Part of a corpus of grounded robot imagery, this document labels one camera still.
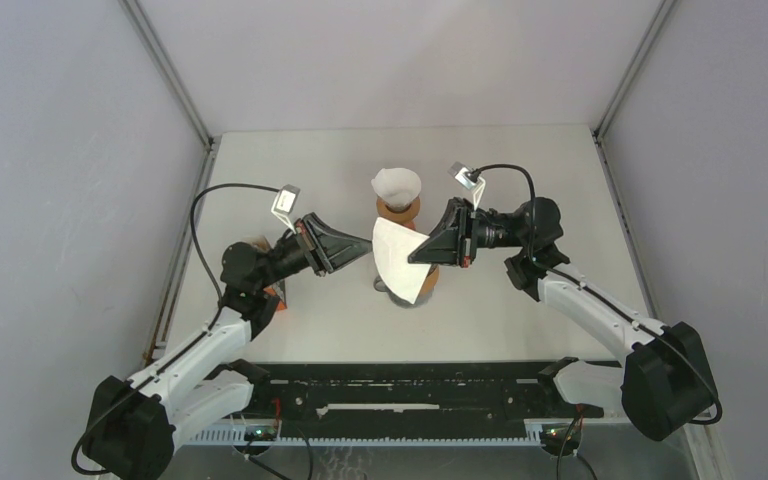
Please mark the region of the white paper coffee filter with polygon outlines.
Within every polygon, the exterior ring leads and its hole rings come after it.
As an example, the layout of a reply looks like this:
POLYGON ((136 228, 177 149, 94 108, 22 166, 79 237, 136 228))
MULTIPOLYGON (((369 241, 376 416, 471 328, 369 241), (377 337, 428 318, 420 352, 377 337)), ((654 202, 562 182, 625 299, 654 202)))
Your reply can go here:
POLYGON ((422 188, 419 175, 407 168, 383 168, 371 180, 373 191, 394 211, 406 210, 422 188))

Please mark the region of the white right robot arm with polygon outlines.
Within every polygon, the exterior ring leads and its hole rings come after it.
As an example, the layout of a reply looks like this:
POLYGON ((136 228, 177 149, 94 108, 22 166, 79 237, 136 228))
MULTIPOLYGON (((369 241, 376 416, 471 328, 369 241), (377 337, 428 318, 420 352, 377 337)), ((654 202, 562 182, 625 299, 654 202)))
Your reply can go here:
POLYGON ((647 318, 591 284, 555 242, 563 234, 557 204, 537 197, 512 213, 451 199, 411 264, 467 268, 478 250, 518 248, 504 265, 513 287, 572 320, 605 347, 617 366, 578 358, 554 364, 538 402, 552 416, 576 404, 621 411, 645 437, 661 441, 686 424, 715 424, 723 408, 699 333, 647 318))

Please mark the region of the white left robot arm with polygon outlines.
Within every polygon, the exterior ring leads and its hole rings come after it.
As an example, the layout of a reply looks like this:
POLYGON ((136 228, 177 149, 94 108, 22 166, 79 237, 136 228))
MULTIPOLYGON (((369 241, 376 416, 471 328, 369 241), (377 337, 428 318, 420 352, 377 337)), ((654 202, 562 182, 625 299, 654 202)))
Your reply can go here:
POLYGON ((71 454, 73 469, 87 474, 78 462, 84 455, 97 464, 97 475, 157 479, 183 444, 217 420, 241 410, 265 414, 273 401, 267 384, 215 370, 271 322, 281 300, 268 287, 306 269, 334 273, 371 250, 370 240, 339 232, 314 213, 268 250, 246 242, 228 246, 220 275, 225 288, 213 316, 148 367, 96 387, 87 427, 71 454))

